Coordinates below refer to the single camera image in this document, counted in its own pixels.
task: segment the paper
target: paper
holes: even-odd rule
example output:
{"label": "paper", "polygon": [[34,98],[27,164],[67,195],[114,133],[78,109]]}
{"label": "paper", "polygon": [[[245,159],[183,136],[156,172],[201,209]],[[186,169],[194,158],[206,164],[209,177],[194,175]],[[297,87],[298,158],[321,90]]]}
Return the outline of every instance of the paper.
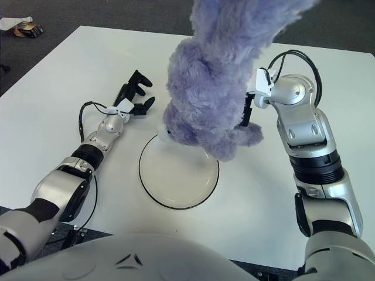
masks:
{"label": "paper", "polygon": [[9,30],[14,28],[17,24],[21,22],[32,22],[33,18],[28,16],[27,18],[23,19],[12,19],[12,18],[1,18],[0,19],[0,29],[1,30]]}

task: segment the cardboard box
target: cardboard box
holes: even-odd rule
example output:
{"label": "cardboard box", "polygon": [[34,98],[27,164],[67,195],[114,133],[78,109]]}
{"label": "cardboard box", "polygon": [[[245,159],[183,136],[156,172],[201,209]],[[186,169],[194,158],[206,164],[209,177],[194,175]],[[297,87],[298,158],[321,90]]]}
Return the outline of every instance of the cardboard box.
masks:
{"label": "cardboard box", "polygon": [[37,38],[44,33],[44,30],[41,25],[37,25],[32,22],[21,22],[15,28],[13,28],[13,33],[17,37]]}

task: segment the black band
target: black band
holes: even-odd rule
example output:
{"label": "black band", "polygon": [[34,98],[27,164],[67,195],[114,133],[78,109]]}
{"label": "black band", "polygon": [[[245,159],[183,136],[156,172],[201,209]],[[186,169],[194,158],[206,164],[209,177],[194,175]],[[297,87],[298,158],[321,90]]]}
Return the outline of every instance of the black band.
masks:
{"label": "black band", "polygon": [[73,152],[71,156],[87,161],[90,165],[92,165],[94,170],[98,169],[104,158],[104,155],[99,148],[93,145],[81,145],[76,151]]}
{"label": "black band", "polygon": [[349,234],[353,237],[356,237],[352,231],[352,228],[341,221],[329,221],[329,220],[319,220],[312,222],[312,228],[314,233],[319,233],[322,231],[337,231],[345,234]]}
{"label": "black band", "polygon": [[33,203],[23,209],[15,209],[15,211],[22,211],[32,215],[38,222],[52,219],[59,211],[58,206],[52,202],[36,198]]}
{"label": "black band", "polygon": [[344,176],[340,156],[334,152],[314,158],[289,156],[297,179],[310,184],[334,183]]}

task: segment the white plate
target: white plate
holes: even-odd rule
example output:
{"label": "white plate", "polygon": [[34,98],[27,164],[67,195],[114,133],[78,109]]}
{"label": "white plate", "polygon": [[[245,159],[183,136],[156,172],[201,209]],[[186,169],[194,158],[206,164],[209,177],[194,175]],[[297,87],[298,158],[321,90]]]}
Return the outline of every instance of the white plate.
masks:
{"label": "white plate", "polygon": [[156,202],[182,210],[210,197],[219,178],[219,162],[202,148],[165,142],[156,135],[142,151],[139,176]]}

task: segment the plush ear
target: plush ear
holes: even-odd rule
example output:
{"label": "plush ear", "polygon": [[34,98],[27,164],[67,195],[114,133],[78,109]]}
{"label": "plush ear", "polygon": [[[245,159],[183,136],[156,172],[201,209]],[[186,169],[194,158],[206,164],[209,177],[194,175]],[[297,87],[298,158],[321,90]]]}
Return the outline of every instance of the plush ear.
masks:
{"label": "plush ear", "polygon": [[221,0],[195,0],[190,16],[194,37],[198,42],[209,42],[220,13]]}

